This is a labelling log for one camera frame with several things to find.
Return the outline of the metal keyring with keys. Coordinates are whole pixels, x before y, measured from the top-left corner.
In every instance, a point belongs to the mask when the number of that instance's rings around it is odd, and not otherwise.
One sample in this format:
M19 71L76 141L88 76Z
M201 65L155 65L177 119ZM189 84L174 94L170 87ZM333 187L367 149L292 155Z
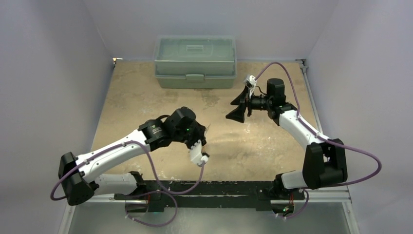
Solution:
M204 131L204 141L203 141L203 145L202 145L202 152L205 152L207 150L207 132L210 128L211 124L209 124Z

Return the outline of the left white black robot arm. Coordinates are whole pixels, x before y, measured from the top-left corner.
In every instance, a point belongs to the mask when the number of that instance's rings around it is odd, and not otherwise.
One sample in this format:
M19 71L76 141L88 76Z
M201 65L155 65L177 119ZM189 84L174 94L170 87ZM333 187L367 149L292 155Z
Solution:
M176 109L171 115L149 119L127 136L98 150L75 156L72 152L60 158L59 181L51 191L51 200L57 201L55 192L61 186L70 206L82 204L95 195L118 193L140 199L145 194L144 184L136 172L108 175L106 172L139 155L148 154L173 142L186 145L189 159L203 167L209 158L203 151L207 128L196 120L188 107Z

